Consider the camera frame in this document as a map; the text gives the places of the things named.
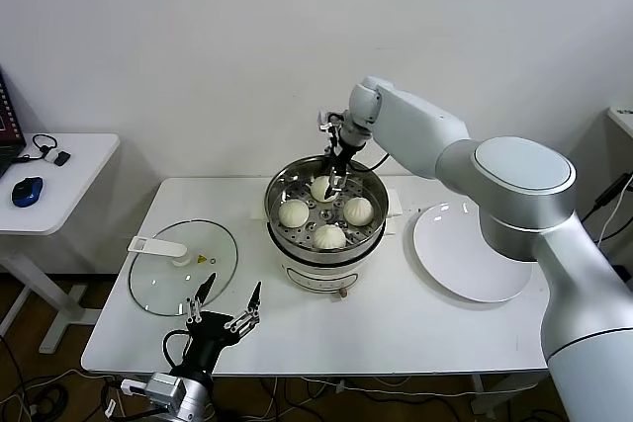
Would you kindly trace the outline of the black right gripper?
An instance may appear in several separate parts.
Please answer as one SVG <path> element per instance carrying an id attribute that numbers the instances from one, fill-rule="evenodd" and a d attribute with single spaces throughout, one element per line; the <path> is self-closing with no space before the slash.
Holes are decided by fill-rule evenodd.
<path id="1" fill-rule="evenodd" d="M 347 166 L 355 154 L 365 147 L 365 142 L 360 145 L 350 145 L 342 139 L 332 136 L 330 145 L 323 150 L 320 174 L 328 176 L 327 187 L 324 192 L 326 198 L 334 197 L 342 192 L 347 181 Z"/>

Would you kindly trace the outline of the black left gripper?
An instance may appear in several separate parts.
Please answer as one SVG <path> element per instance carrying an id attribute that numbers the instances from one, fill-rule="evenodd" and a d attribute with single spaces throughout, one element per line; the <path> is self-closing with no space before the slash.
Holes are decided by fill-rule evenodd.
<path id="1" fill-rule="evenodd" d="M 187 336 L 189 344 L 179 364 L 173 365 L 170 374 L 180 378 L 209 378 L 223 349 L 236 345 L 260 322 L 261 283 L 258 282 L 246 309 L 237 316 L 203 311 L 205 302 L 217 274 L 210 276 L 198 287 L 193 297 L 186 298 Z"/>

